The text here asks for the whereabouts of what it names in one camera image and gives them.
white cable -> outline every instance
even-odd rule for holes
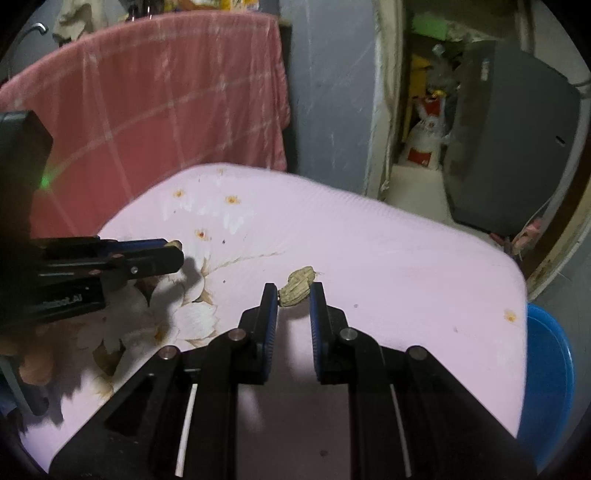
[[[585,80],[584,82],[579,82],[579,83],[573,83],[573,87],[584,87],[585,85],[588,85],[589,83],[591,83],[591,77],[589,77],[587,80]]]
[[[527,222],[525,223],[525,225],[524,225],[524,226],[523,226],[523,228],[521,229],[521,232],[519,232],[519,233],[518,233],[517,235],[515,235],[515,237],[513,238],[513,242],[514,242],[515,240],[517,240],[517,239],[518,239],[518,238],[519,238],[521,235],[523,235],[523,233],[525,232],[525,229],[527,229],[527,227],[528,227],[528,225],[530,224],[530,222],[531,222],[531,221],[532,221],[532,220],[535,218],[535,216],[536,216],[536,215],[537,215],[537,214],[540,212],[540,210],[541,210],[542,208],[544,208],[546,205],[548,205],[548,204],[549,204],[549,202],[550,202],[550,200],[552,199],[552,197],[550,197],[548,200],[546,200],[546,201],[545,201],[545,202],[542,204],[542,206],[541,206],[540,208],[538,208],[538,209],[537,209],[537,210],[534,212],[534,214],[533,214],[533,215],[530,217],[530,219],[529,219],[529,220],[527,220]]]

green object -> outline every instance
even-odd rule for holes
[[[431,14],[417,14],[413,17],[413,33],[444,41],[447,39],[447,20]]]
[[[48,188],[49,188],[49,177],[47,177],[47,176],[45,176],[45,175],[43,175],[43,176],[42,176],[42,178],[41,178],[41,185],[40,185],[40,187],[41,187],[43,190],[46,190],[46,189],[48,189]]]

green light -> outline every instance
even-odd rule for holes
[[[49,188],[49,177],[43,175],[41,178],[41,188],[46,190]]]

gray appliance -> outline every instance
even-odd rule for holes
[[[579,120],[567,79],[505,42],[464,53],[443,178],[453,219],[514,236],[553,195]]]

cloth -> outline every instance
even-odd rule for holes
[[[103,0],[64,0],[53,35],[60,41],[74,41],[106,26]]]
[[[85,35],[0,89],[53,136],[32,237],[96,235],[151,186],[200,163],[285,170],[276,17],[158,15]]]

